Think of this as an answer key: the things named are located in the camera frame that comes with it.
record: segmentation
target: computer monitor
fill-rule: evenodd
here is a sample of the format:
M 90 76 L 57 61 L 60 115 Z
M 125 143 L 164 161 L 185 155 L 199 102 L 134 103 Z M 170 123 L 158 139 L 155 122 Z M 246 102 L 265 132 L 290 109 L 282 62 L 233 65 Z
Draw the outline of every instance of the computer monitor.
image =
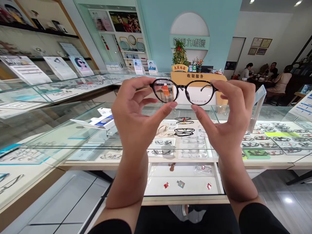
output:
M 201 66 L 201 72 L 202 73 L 212 73 L 212 70 L 214 69 L 213 66 Z

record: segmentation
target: yellow tag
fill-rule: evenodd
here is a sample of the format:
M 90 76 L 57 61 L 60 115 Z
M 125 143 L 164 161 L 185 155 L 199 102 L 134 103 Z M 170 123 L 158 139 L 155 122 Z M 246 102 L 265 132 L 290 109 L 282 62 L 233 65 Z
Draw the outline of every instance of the yellow tag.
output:
M 163 94 L 164 94 L 166 97 L 169 97 L 169 96 L 170 96 L 169 89 L 168 89 L 168 86 L 167 86 L 167 85 L 164 85 L 164 86 L 162 87 L 162 90 L 163 90 Z
M 297 133 L 265 133 L 268 137 L 300 137 Z

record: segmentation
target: store name sign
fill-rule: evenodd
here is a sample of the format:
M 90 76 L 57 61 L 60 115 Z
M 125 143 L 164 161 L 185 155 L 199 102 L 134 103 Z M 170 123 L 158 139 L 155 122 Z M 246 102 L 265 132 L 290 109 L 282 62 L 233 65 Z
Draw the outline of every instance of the store name sign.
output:
M 170 47 L 175 48 L 176 40 L 182 41 L 185 49 L 200 49 L 208 50 L 210 37 L 207 36 L 189 36 L 189 35 L 176 35 L 169 36 Z

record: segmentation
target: woman sitting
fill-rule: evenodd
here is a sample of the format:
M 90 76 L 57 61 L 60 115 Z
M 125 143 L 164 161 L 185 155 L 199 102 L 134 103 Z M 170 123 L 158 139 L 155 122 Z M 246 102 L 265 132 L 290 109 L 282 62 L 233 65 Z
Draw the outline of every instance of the woman sitting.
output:
M 285 93 L 286 86 L 290 78 L 292 77 L 292 74 L 290 73 L 292 69 L 293 69 L 292 65 L 286 66 L 284 72 L 279 74 L 276 79 L 272 80 L 272 82 L 276 83 L 276 85 L 273 88 L 267 88 L 266 91 L 280 94 Z

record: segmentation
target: fingernail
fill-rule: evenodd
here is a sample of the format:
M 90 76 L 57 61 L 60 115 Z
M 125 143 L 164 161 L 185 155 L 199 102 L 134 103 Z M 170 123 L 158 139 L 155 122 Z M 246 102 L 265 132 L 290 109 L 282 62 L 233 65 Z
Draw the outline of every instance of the fingernail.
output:
M 177 105 L 178 105 L 177 102 L 172 102 L 172 103 L 170 103 L 169 106 L 170 106 L 171 109 L 173 109 L 173 108 L 175 108 Z
M 191 108 L 195 113 L 198 111 L 198 108 L 196 105 L 191 105 Z

